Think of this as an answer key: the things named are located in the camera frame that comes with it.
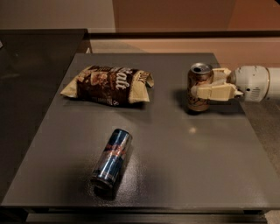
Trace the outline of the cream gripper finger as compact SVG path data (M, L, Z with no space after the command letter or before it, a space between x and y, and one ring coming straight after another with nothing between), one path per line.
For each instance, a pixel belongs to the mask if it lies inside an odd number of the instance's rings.
M200 99L226 102L243 95L234 84L224 83L221 85L199 85L191 88L191 94Z
M224 83L230 82L231 71L228 68L214 68L213 69L213 82Z

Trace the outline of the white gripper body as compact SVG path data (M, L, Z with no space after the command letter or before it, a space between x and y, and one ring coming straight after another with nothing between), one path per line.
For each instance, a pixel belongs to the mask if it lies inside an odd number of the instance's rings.
M270 73L264 66L240 66L231 73L230 78L243 92L246 102L260 102L269 92Z

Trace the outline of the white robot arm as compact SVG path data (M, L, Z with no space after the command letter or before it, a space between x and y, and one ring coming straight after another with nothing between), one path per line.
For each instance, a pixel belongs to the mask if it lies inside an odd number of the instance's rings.
M280 68L240 66L234 71L215 68L213 80L191 87L191 94L200 99L226 102L242 98L245 102L280 99Z

